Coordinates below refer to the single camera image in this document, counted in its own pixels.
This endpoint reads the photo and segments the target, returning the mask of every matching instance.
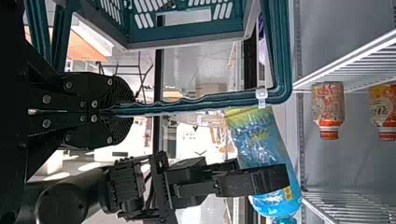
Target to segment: bottle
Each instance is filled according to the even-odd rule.
[[[396,141],[396,85],[370,89],[370,118],[381,141]]]
[[[312,86],[312,118],[319,126],[320,138],[337,140],[345,120],[344,85],[342,82],[322,82]]]
[[[293,215],[301,206],[302,195],[272,107],[228,110],[225,118],[242,168],[285,163],[288,169],[290,186],[250,196],[254,209],[264,217],[272,217],[273,223],[295,223]]]

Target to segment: bottle cap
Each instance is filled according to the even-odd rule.
[[[320,138],[324,140],[339,139],[338,131],[320,131]]]
[[[297,220],[294,217],[282,217],[274,219],[272,224],[297,224]]]
[[[396,141],[396,127],[378,127],[379,140]]]

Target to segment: orange bottle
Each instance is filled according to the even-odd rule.
[[[396,141],[396,85],[370,89],[370,117],[381,141]]]
[[[337,140],[345,120],[344,85],[322,82],[312,86],[312,117],[319,126],[320,138]]]

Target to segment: robotic arm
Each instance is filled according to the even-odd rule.
[[[146,178],[140,170],[145,163],[150,164]],[[126,221],[177,224],[177,209],[200,205],[208,194],[241,197],[289,184],[284,164],[240,170],[237,160],[206,165],[201,157],[169,166],[166,153],[160,152],[59,181],[30,183],[16,223],[79,224],[100,207]]]
[[[116,116],[109,108],[122,110],[122,104],[134,102],[134,93],[119,77],[58,74],[25,40],[21,2],[0,3],[0,25],[7,30],[0,46],[12,51],[0,60],[1,224],[77,224],[98,209],[125,220],[177,224],[177,209],[199,205],[208,194],[248,196],[290,184],[285,165],[240,170],[237,161],[207,165],[205,158],[196,158],[170,166],[164,152],[62,180],[27,183],[57,149],[120,143],[134,118]],[[144,163],[150,164],[146,177],[140,171]]]

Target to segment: blue bottle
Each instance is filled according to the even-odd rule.
[[[301,206],[302,195],[272,107],[229,110],[226,122],[242,168],[285,163],[288,169],[290,186],[250,196],[254,209],[264,217],[272,217],[275,224],[296,223],[293,215]]]

